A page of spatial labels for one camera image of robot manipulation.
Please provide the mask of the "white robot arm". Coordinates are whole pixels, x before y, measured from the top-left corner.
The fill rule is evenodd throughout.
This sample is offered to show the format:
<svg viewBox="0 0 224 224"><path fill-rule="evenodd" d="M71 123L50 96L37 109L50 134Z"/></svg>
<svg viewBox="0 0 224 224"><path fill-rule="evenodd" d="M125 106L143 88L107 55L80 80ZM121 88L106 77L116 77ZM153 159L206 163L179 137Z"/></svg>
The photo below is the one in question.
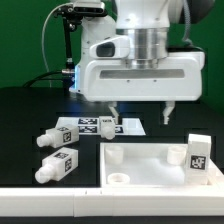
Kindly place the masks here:
<svg viewBox="0 0 224 224"><path fill-rule="evenodd" d="M98 15L101 0L71 0L82 19L81 60L70 91L114 110L119 101L177 101L202 94L205 53L189 38L215 0L113 0L115 19Z"/></svg>

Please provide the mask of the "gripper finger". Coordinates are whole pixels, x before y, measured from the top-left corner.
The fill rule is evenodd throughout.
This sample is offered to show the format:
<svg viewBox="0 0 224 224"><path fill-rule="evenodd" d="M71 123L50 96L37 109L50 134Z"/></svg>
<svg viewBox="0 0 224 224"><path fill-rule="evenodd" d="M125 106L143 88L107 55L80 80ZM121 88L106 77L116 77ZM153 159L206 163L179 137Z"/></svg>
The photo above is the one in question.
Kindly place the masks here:
<svg viewBox="0 0 224 224"><path fill-rule="evenodd" d="M118 113L116 107L117 107L116 102L109 102L108 103L108 108L111 111L112 115L114 116L115 123L118 124L119 123L119 113Z"/></svg>
<svg viewBox="0 0 224 224"><path fill-rule="evenodd" d="M172 111L175 108L174 101L166 101L165 108L163 110L163 124L167 125L169 123L169 116L171 115Z"/></svg>

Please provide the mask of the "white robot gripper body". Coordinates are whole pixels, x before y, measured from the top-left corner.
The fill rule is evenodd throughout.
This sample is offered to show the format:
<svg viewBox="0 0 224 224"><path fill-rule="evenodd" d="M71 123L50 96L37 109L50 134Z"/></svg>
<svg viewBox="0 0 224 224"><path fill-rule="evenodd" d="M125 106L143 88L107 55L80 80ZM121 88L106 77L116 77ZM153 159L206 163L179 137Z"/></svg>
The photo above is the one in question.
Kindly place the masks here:
<svg viewBox="0 0 224 224"><path fill-rule="evenodd" d="M194 101L202 94L204 63L203 52L171 52L147 69L93 60L80 73L80 92L88 101Z"/></svg>

